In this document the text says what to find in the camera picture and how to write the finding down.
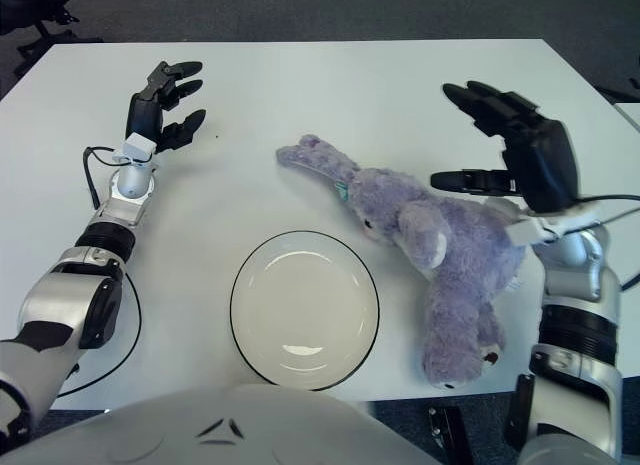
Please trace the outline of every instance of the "gray carpet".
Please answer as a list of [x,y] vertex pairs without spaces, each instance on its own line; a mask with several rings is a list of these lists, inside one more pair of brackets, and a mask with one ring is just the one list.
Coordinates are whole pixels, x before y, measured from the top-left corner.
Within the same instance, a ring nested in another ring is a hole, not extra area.
[[[592,84],[634,93],[627,79],[640,78],[640,0],[71,0],[68,9],[81,19],[77,35],[108,42],[544,38]],[[35,38],[32,29],[0,37],[0,96],[15,84],[15,47]],[[625,451],[640,454],[640,379],[625,382],[624,398]],[[384,402],[377,415],[437,453],[431,403],[462,408],[477,463],[513,462],[501,438],[505,395]],[[40,433],[92,413],[51,412]]]

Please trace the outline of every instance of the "white table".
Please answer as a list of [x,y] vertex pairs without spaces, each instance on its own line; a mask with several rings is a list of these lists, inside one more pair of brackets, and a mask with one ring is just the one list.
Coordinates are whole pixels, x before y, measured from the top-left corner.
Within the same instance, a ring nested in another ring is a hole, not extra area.
[[640,132],[640,103],[616,103],[615,107]]
[[[92,215],[83,148],[119,145],[129,98],[162,59],[205,64],[204,87],[166,123],[200,107],[208,116],[193,145],[166,154],[129,262],[143,301],[142,339],[120,371],[57,408],[114,408],[193,386],[260,382],[232,340],[231,287],[256,245],[295,229],[349,244],[380,293],[372,353],[325,393],[346,400],[452,394],[431,387],[418,371],[425,289],[418,273],[398,250],[365,238],[331,187],[276,164],[274,151],[304,133],[318,134],[363,166],[391,167],[426,183],[436,171],[501,168],[501,141],[474,129],[440,91],[443,82],[480,80],[517,90],[568,126],[584,193],[640,193],[637,132],[540,40],[56,46],[0,102],[0,336],[14,336],[23,297]],[[106,183],[112,170],[94,168],[96,182]],[[626,278],[640,267],[637,220],[610,229],[610,262]],[[495,304],[507,350],[481,379],[453,393],[512,390],[527,369],[542,279],[533,257],[520,277],[520,288]],[[625,376],[640,374],[639,299],[640,287],[622,299],[618,364]],[[135,316],[127,292],[115,336],[85,355],[70,386],[120,360]]]

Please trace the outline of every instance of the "stuffed animal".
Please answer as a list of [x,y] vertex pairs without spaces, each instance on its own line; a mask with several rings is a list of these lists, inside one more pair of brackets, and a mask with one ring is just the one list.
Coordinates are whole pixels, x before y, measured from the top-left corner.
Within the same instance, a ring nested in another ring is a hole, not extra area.
[[505,232],[513,218],[498,208],[436,196],[404,173],[362,169],[315,135],[279,149],[277,158],[333,180],[367,235],[400,247],[430,280],[421,364],[433,385],[462,386],[481,375],[486,361],[495,363],[505,343],[491,300],[524,256]]

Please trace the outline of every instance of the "green tag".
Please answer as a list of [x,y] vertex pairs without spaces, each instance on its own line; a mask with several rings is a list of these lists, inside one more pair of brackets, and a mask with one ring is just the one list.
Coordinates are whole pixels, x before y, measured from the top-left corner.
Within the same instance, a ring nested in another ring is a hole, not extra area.
[[344,182],[336,182],[335,183],[336,190],[338,190],[338,195],[340,195],[340,200],[346,202],[349,200],[349,187]]

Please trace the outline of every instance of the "mechanical hand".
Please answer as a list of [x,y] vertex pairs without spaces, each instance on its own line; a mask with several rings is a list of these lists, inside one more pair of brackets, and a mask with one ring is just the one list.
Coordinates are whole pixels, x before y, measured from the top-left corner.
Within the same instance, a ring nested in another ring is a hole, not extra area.
[[478,195],[522,195],[536,213],[560,212],[577,203],[578,172],[569,137],[561,122],[536,112],[537,106],[515,92],[502,93],[480,82],[468,88],[445,84],[449,100],[485,135],[504,137],[502,157],[508,171],[442,172],[435,188]]
[[180,99],[197,92],[202,80],[191,80],[176,86],[177,80],[191,77],[202,70],[200,62],[168,65],[160,62],[147,77],[144,90],[131,97],[125,138],[137,133],[156,143],[156,153],[169,148],[176,150],[191,143],[193,134],[204,121],[205,111],[197,110],[182,124],[172,123],[162,128],[162,111],[171,110]]

